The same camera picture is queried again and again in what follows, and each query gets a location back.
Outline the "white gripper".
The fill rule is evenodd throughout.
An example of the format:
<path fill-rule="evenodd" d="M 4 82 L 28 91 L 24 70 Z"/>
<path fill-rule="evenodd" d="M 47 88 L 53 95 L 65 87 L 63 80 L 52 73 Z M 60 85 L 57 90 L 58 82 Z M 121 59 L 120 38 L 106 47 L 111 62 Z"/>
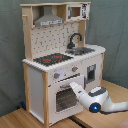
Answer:
<path fill-rule="evenodd" d="M 77 83 L 72 82 L 70 84 L 70 86 L 71 86 L 71 88 L 72 88 L 73 92 L 75 93 L 76 98 L 78 100 L 83 100 L 85 98 L 86 92 L 81 85 L 78 85 Z"/>

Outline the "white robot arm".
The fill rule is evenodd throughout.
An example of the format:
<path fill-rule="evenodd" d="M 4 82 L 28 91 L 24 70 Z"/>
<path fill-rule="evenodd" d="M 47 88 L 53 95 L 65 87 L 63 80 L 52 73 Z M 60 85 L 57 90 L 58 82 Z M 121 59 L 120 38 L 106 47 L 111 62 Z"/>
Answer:
<path fill-rule="evenodd" d="M 95 87 L 87 93 L 81 85 L 75 82 L 72 82 L 70 86 L 76 95 L 77 101 L 92 113 L 108 114 L 128 111 L 128 101 L 114 103 L 104 87 Z"/>

